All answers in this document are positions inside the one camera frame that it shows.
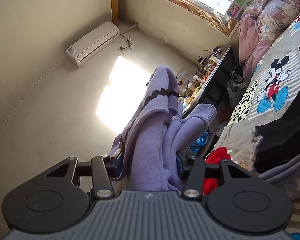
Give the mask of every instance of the black desk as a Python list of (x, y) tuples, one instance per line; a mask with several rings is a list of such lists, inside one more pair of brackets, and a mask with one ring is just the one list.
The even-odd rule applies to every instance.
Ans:
[[(224, 95), (227, 94), (227, 82), (230, 79), (230, 71), (234, 66), (235, 60), (233, 50), (231, 46), (229, 46), (220, 59), (220, 63), (213, 69), (196, 97), (182, 113), (182, 118), (185, 118), (197, 104), (203, 103), (205, 98), (210, 98), (213, 102), (215, 102), (215, 107), (217, 107), (223, 99)], [(217, 99), (209, 94), (214, 86), (217, 87), (218, 90), (220, 90), (220, 95)]]

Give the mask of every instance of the air conditioner label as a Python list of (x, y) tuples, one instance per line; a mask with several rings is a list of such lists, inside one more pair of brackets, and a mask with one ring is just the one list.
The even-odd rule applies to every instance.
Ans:
[(75, 52), (75, 49), (71, 47), (71, 48), (68, 49), (68, 51), (69, 51), (70, 53), (73, 53), (73, 52)]

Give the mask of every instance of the blue plastic bag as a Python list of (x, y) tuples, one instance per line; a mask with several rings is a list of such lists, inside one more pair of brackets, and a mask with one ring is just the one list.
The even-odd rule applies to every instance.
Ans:
[(209, 139), (209, 131), (205, 131), (191, 146), (190, 149), (194, 156), (197, 156), (199, 151), (206, 145)]

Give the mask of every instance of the black circular pad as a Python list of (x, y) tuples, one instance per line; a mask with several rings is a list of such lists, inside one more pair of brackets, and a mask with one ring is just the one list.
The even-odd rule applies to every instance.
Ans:
[(12, 190), (2, 202), (10, 227), (34, 234), (67, 229), (86, 214), (86, 193), (72, 183), (77, 159), (66, 159)]
[(36, 212), (48, 212), (56, 209), (62, 202), (62, 196), (51, 190), (33, 192), (25, 199), (25, 205)]
[(255, 191), (238, 193), (234, 196), (233, 201), (238, 208), (247, 212), (261, 212), (266, 210), (271, 203), (266, 195)]
[(253, 234), (284, 229), (293, 206), (286, 194), (259, 179), (228, 179), (207, 198), (207, 210), (219, 223)]

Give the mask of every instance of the black cloth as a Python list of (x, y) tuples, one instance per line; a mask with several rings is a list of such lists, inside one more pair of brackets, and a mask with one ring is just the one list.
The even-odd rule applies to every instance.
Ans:
[(262, 139), (255, 150), (255, 169), (266, 172), (287, 163), (300, 154), (300, 91), (283, 116), (257, 126), (255, 135)]

